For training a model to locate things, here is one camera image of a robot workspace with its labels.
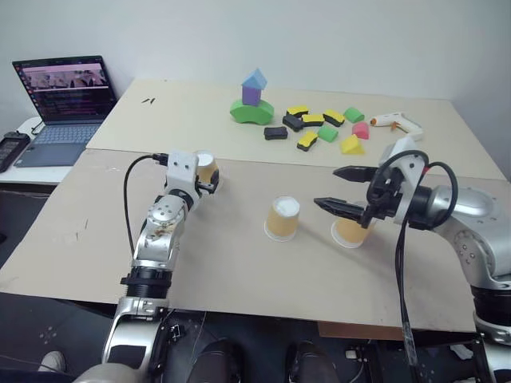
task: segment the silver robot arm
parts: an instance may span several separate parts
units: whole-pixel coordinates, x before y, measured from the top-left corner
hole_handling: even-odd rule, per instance
[[[167,292],[171,286],[180,237],[190,211],[202,192],[218,185],[216,171],[210,184],[197,176],[196,154],[168,156],[164,194],[149,208],[138,238],[131,272],[121,280],[128,289],[120,298],[101,365],[87,370],[75,382],[146,382],[163,372],[168,346],[179,329],[167,323],[172,311]]]
[[[511,380],[511,221],[488,193],[460,188],[451,215],[436,225],[453,194],[446,186],[419,185],[427,165],[424,155],[410,138],[403,138],[385,151],[380,168],[335,170],[345,180],[370,182],[365,209],[331,197],[315,202],[363,227],[373,218],[392,217],[397,224],[407,219],[410,227],[431,230],[446,239],[458,255],[473,294],[478,331],[473,346],[479,378],[491,383],[504,376],[504,381]]]

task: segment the laptop screen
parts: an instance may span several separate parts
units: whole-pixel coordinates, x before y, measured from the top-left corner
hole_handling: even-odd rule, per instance
[[[46,123],[104,120],[117,101],[101,56],[14,61],[13,66]]]

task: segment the beige tabletop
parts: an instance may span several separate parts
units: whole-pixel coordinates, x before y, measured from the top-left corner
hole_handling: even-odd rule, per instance
[[[343,113],[354,106],[366,115],[366,121],[374,115],[403,111],[424,128],[424,140],[418,145],[432,161],[446,162],[458,176],[505,179],[449,101],[274,89],[269,80],[262,98],[275,107],[271,126],[282,124],[288,107],[301,104],[311,113],[325,109]],[[88,148],[129,152],[208,149],[227,160],[340,167],[377,164],[384,148],[405,134],[391,132],[389,127],[371,128],[370,139],[362,142],[365,155],[343,155],[339,140],[348,137],[352,128],[347,121],[334,143],[318,140],[309,152],[302,152],[296,149],[296,142],[303,132],[289,130],[287,140],[268,142],[263,138],[264,126],[237,124],[229,108],[240,94],[240,86],[135,80]],[[148,98],[154,102],[142,102]],[[435,168],[432,173],[442,174],[442,170]]]
[[[129,272],[122,180],[139,154],[87,150],[57,187],[26,237],[0,270],[0,291],[115,303]],[[222,184],[187,219],[169,298],[173,307],[400,326],[394,276],[397,225],[379,222],[356,250],[331,238],[335,217],[318,196],[350,201],[366,185],[334,177],[332,168],[219,160]],[[484,188],[509,211],[509,184],[461,177]],[[140,163],[129,184],[133,230],[164,182],[164,168]],[[447,182],[427,176],[426,184]],[[270,240],[263,222],[272,200],[293,195],[299,230],[288,243]],[[469,286],[450,245],[408,230],[406,298],[414,328],[472,331]]]

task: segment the glue gun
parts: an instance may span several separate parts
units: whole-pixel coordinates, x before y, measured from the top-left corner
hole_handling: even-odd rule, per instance
[[[380,114],[370,119],[370,124],[373,126],[390,126],[392,130],[400,128],[402,131],[407,132],[414,141],[419,141],[424,136],[424,130],[419,124],[407,119],[403,112],[395,112],[389,114]]]

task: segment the laptop keyboard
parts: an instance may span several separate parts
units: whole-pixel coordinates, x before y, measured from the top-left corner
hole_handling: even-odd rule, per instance
[[[98,128],[97,124],[46,126],[34,144],[87,144]]]

